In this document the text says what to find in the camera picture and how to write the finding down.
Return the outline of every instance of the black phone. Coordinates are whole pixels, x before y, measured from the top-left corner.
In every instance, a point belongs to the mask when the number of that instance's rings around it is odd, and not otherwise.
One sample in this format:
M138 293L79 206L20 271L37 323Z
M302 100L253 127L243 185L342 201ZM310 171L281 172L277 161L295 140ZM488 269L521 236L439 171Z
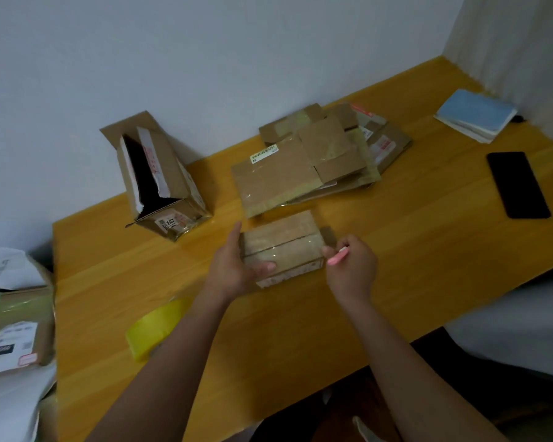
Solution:
M506 215L511 219L548 219L551 211L524 152L487 155Z

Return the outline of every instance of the desk surface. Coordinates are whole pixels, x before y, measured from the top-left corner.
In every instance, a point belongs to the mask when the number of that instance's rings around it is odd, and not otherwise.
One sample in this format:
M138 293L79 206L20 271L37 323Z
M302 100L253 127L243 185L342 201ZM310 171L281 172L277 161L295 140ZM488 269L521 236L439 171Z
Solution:
M553 217L508 219L485 160L525 151L553 214L553 141L529 124L510 124L490 145L453 131L432 115L457 88L480 86L437 58L349 96L399 124L413 146L368 189L243 225L309 208L337 236L365 239L380 257L375 302L409 340L553 267ZM261 148L251 138L189 167L214 218L177 243L125 229L124 194L53 225L63 442L83 440L139 370L128 327L198 291L214 250L243 218L229 168ZM323 271L239 299L215 338L185 440L219 441L366 363Z

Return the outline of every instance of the stack of books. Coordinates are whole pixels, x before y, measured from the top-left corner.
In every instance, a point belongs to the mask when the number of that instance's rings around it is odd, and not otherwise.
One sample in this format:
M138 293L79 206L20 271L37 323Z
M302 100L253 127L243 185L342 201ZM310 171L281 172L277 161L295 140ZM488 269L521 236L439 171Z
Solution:
M458 89L434 117L447 126L489 144L516 115L510 103Z

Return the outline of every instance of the yellow tape roll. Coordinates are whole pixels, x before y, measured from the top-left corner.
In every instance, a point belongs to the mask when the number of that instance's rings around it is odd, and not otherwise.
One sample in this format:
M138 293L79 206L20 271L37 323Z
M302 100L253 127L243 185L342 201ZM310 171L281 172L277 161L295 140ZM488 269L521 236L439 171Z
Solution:
M135 361L147 361L151 350L166 339L189 310L192 301L191 297L171 300L168 304L148 313L129 328L125 338Z

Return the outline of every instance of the white wall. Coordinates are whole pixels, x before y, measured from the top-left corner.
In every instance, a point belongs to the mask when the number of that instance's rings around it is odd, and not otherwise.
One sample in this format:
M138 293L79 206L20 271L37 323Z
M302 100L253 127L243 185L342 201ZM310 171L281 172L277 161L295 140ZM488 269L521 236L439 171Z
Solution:
M0 245L124 190L98 128L198 155L441 54L463 0L0 0Z

